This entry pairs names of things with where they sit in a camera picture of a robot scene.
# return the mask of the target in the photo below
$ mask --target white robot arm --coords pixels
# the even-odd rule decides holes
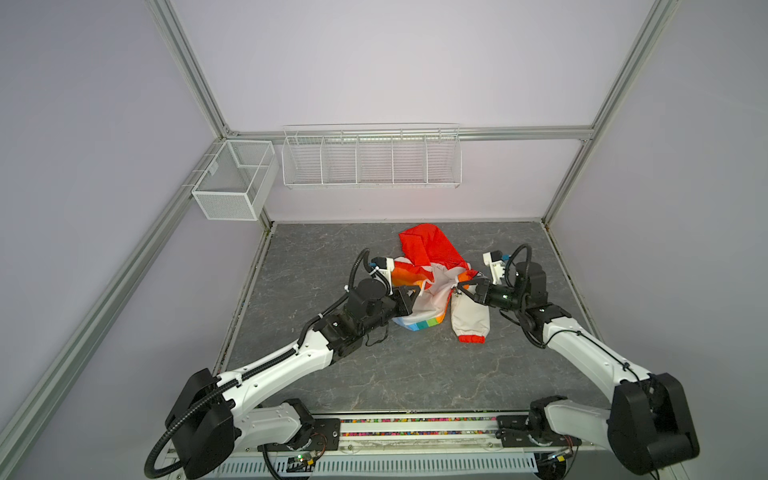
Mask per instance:
[[[513,284],[504,273],[526,247],[527,260],[515,265]],[[502,258],[500,252],[485,256],[496,262]],[[697,456],[699,445],[680,383],[669,374],[657,376],[629,362],[583,329],[568,312],[549,303],[546,276],[540,265],[531,262],[530,247],[523,245],[504,258],[504,268],[498,263],[489,265],[496,272],[493,281],[477,276],[460,283],[457,292],[498,307],[504,317],[521,326],[534,346],[560,353],[612,401],[607,410],[561,396],[540,399],[531,404],[525,430],[514,432],[542,443],[560,435],[594,443],[611,450],[639,475]],[[361,263],[371,278],[355,286],[355,271]],[[353,353],[369,332],[391,318],[412,312],[419,288],[392,288],[393,267],[390,259],[376,258],[370,263],[364,250],[350,274],[348,294],[310,320],[296,342],[218,377],[207,369],[192,375],[166,420],[166,433],[147,458],[145,475],[159,478],[183,467],[187,478],[199,478],[236,447],[277,443],[305,448],[314,420],[300,400],[286,400],[273,408],[259,405],[298,379]],[[506,285],[501,285],[502,278]],[[469,285],[476,285],[474,293],[466,290]],[[500,421],[497,436],[502,444],[504,435]],[[156,469],[157,457],[171,439],[179,462]]]

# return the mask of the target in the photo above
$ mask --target aluminum frame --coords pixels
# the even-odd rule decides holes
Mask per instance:
[[[154,221],[128,260],[75,330],[64,348],[0,433],[0,479],[21,465],[45,426],[56,413],[101,341],[133,295],[139,282],[181,222],[192,201],[192,186],[218,150],[216,140],[197,162],[184,184]]]
[[[595,117],[592,123],[594,132],[592,138],[582,140],[581,148],[576,153],[576,158],[571,163],[565,177],[563,177],[562,182],[552,197],[552,202],[550,202],[547,212],[544,214],[544,218],[542,218],[544,225],[549,226],[554,216],[557,215],[562,207],[565,198],[576,183],[578,175],[592,155],[595,145],[603,137],[611,119],[621,106],[621,102],[626,98],[634,79],[637,78],[637,73],[642,69],[645,61],[648,59],[648,55],[653,51],[656,40],[661,35],[664,27],[667,26],[667,23],[672,19],[679,4],[680,0],[656,0],[651,7],[648,16],[645,18],[645,23],[643,23],[643,27],[640,29],[640,33],[637,34],[632,44],[632,49],[627,59],[621,66],[619,75],[616,77],[611,90],[608,92],[608,96],[605,98],[597,117]]]
[[[144,274],[148,271],[163,246],[180,223],[192,201],[192,186],[199,180],[202,170],[210,162],[210,156],[218,148],[221,140],[253,139],[269,140],[282,144],[283,132],[233,132],[223,118],[214,99],[213,92],[205,80],[189,41],[184,35],[179,19],[170,0],[146,0],[157,27],[163,35],[174,60],[177,62],[185,81],[192,90],[205,118],[217,140],[211,144],[206,154],[179,187],[162,214],[155,220],[141,242],[134,249],[128,260],[112,278],[106,290],[92,306],[78,329],[60,351],[54,362],[45,372],[27,399],[14,414],[11,421],[0,433],[0,480],[9,478],[20,466],[35,440],[55,414],[64,397],[79,377],[86,364],[101,344],[102,339],[119,316],[125,304],[131,298]],[[642,64],[653,50],[653,46],[664,26],[677,10],[679,0],[657,0],[637,36],[622,69],[611,88],[605,102],[590,126],[566,127],[467,127],[462,129],[462,141],[489,140],[555,140],[578,139],[583,144],[574,162],[568,169],[555,196],[542,219],[548,225],[559,211],[568,191],[576,181],[579,172],[586,164],[597,141],[605,132],[615,111],[626,96],[632,81],[636,78]],[[259,215],[264,225],[265,239],[263,250],[257,252],[261,258],[269,244],[271,220],[265,210]],[[260,261],[254,271],[258,271]],[[232,336],[237,330],[237,320],[233,319]],[[232,336],[222,348],[219,361],[226,357],[226,351]]]
[[[339,137],[342,134],[370,134],[370,135],[397,135],[400,130],[381,131],[349,131],[332,129],[324,131],[312,131],[313,135],[320,137]],[[490,141],[490,140],[588,140],[594,134],[591,125],[570,125],[562,127],[461,127],[458,131],[460,141]],[[268,140],[275,145],[285,143],[287,137],[285,131],[252,131],[232,132],[229,140]]]

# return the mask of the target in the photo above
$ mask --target fabric pile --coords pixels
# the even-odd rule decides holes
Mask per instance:
[[[413,314],[395,318],[395,323],[421,330],[442,323],[450,310],[459,342],[484,343],[491,329],[488,307],[454,293],[456,284],[470,280],[477,270],[472,270],[445,234],[430,223],[402,232],[400,242],[403,257],[395,259],[392,285],[419,285],[422,292]]]

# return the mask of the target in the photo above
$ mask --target white wire basket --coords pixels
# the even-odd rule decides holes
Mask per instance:
[[[259,220],[279,169],[271,141],[227,140],[192,194],[210,220]]]
[[[287,187],[457,187],[462,182],[458,125],[297,125],[285,132]]]

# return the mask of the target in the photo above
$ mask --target gray marble surface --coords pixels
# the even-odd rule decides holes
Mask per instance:
[[[399,257],[398,233],[416,223],[280,224],[276,226],[228,368],[258,360],[294,340],[302,325],[343,294],[363,248]],[[547,273],[549,299],[582,324],[565,275],[538,223],[437,223],[474,268],[490,275],[482,254],[533,246]],[[378,339],[383,332],[375,331]],[[520,327],[491,309],[484,344],[460,343],[449,319],[411,332],[396,324],[389,338],[306,376],[264,403],[298,397],[313,413],[373,410],[527,409],[532,400],[565,395],[608,407],[598,388],[556,352],[533,347]]]

